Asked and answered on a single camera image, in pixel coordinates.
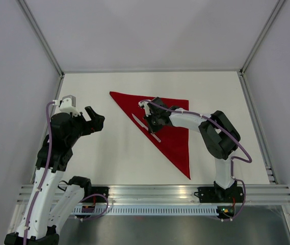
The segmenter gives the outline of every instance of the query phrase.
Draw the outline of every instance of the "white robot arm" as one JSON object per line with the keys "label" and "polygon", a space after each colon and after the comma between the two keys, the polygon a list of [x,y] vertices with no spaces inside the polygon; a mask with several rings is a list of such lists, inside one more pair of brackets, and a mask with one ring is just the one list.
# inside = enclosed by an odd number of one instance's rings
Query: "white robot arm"
{"label": "white robot arm", "polygon": [[[49,151],[47,135],[37,155],[34,187],[26,212],[16,232],[6,236],[6,245],[24,244],[24,236],[27,239],[25,244],[58,244],[62,226],[70,213],[83,198],[91,194],[90,179],[75,176],[51,210],[56,188],[72,156],[73,145],[81,136],[101,131],[105,120],[88,106],[85,110],[91,120],[86,121],[83,114],[77,111],[75,97],[72,95],[63,97],[61,101],[54,101],[53,104],[59,106],[61,113],[53,115],[50,121],[52,148],[49,168],[45,167]],[[44,175],[44,182],[38,189]]]}
{"label": "white robot arm", "polygon": [[237,141],[240,141],[239,133],[223,112],[216,111],[210,115],[203,115],[204,117],[188,114],[187,110],[178,106],[168,108],[159,97],[154,98],[151,103],[141,101],[139,106],[145,110],[145,119],[150,133],[155,133],[165,126],[183,127],[201,133],[207,150],[215,158],[216,178],[214,185],[220,192],[217,194],[221,198],[225,197],[230,188],[236,186],[236,182],[231,176],[231,157],[238,146],[227,135],[218,132],[214,125],[204,119],[207,117],[217,121]]}

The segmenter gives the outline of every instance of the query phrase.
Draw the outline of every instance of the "purple cable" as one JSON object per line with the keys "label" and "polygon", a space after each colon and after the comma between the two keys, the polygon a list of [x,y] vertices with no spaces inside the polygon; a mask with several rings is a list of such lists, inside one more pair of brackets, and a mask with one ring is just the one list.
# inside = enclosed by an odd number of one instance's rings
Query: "purple cable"
{"label": "purple cable", "polygon": [[[47,128],[48,128],[49,146],[48,146],[48,153],[47,153],[47,160],[46,160],[45,170],[44,170],[42,179],[39,182],[39,185],[37,187],[37,189],[39,189],[39,190],[42,188],[42,185],[43,185],[43,183],[45,181],[47,170],[48,170],[48,166],[49,166],[49,161],[51,159],[52,130],[51,130],[51,126],[50,126],[50,119],[49,119],[49,112],[48,111],[49,111],[49,106],[52,105],[52,104],[54,104],[54,102],[49,102],[46,105],[46,121],[47,121]],[[36,198],[37,198],[38,194],[39,194],[39,191],[35,192],[35,194],[33,196],[33,199],[32,199],[32,202],[31,202],[31,204],[29,206],[29,210],[28,210],[27,217],[26,217],[26,223],[25,223],[26,227],[29,226],[29,222],[30,222],[30,219],[31,219],[31,216],[32,216],[33,208],[34,208],[34,205],[35,205]],[[25,229],[25,231],[23,233],[23,245],[27,245],[27,234],[28,234],[28,229]]]}
{"label": "purple cable", "polygon": [[[233,160],[234,159],[238,159],[238,160],[241,160],[241,161],[244,161],[244,162],[247,162],[247,163],[251,163],[252,162],[252,158],[249,155],[249,153],[244,149],[244,147],[229,132],[227,132],[222,126],[220,126],[217,122],[215,122],[214,120],[212,120],[209,117],[206,117],[204,115],[201,115],[201,114],[199,114],[197,112],[192,112],[192,111],[174,111],[174,110],[170,110],[170,109],[165,108],[163,106],[160,106],[160,105],[158,105],[158,104],[156,104],[156,103],[154,103],[154,102],[152,102],[150,100],[143,100],[143,101],[140,101],[140,102],[148,102],[148,103],[150,103],[150,104],[152,104],[152,105],[154,105],[154,106],[156,106],[158,108],[161,108],[161,109],[166,110],[166,111],[169,111],[169,112],[179,113],[179,114],[191,114],[191,115],[195,115],[195,116],[199,116],[201,118],[204,118],[204,119],[208,120],[210,123],[214,124],[224,134],[226,134],[243,151],[243,153],[246,155],[246,157],[248,158],[248,160],[247,159],[244,159],[242,157],[237,157],[237,156],[231,157],[231,176],[233,177],[233,179],[235,181],[239,181],[239,182],[242,183],[242,185],[243,185],[243,194],[244,194],[244,198],[243,198],[243,202],[242,202],[241,208],[240,208],[240,210],[236,213],[236,215],[232,219],[236,218],[241,213],[241,211],[242,211],[242,209],[244,207],[244,204],[246,202],[246,185],[245,185],[245,182],[243,180],[236,179],[234,177],[234,174],[233,174],[233,172],[234,172],[233,171],[234,170],[234,162],[233,162]],[[230,220],[231,220],[230,218],[223,219],[223,221],[230,221]]]}
{"label": "purple cable", "polygon": [[109,200],[107,199],[107,197],[105,197],[104,195],[102,194],[92,194],[92,195],[89,195],[88,197],[85,197],[84,199],[82,199],[80,201],[80,203],[82,203],[84,200],[87,200],[88,198],[92,198],[92,197],[101,197],[101,198],[104,198],[104,200],[106,201],[106,207],[104,209],[104,211],[102,213],[100,213],[99,215],[95,216],[95,217],[89,217],[89,218],[83,218],[83,221],[91,221],[93,219],[97,219],[97,218],[100,218],[102,217],[105,212],[108,210],[109,208]]}

